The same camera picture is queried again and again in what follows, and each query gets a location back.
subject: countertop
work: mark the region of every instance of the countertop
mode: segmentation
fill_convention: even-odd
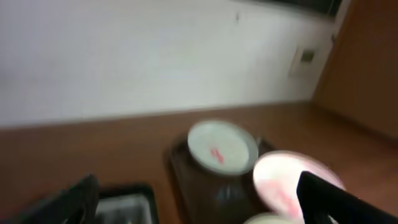
[[[102,187],[150,184],[160,223],[181,223],[167,152],[198,120],[232,121],[278,149],[312,156],[357,197],[398,216],[398,143],[307,103],[0,131],[0,218],[92,173]]]

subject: brown countertop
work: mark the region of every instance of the brown countertop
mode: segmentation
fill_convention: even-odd
[[[93,173],[101,186],[151,184],[160,223],[180,223],[164,154],[205,118],[324,162],[349,192],[398,215],[398,143],[297,103],[0,131],[0,218]]]

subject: electrical outlet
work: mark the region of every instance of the electrical outlet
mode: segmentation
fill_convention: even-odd
[[[317,56],[316,47],[297,47],[289,70],[290,77],[306,77],[312,74],[313,62]]]

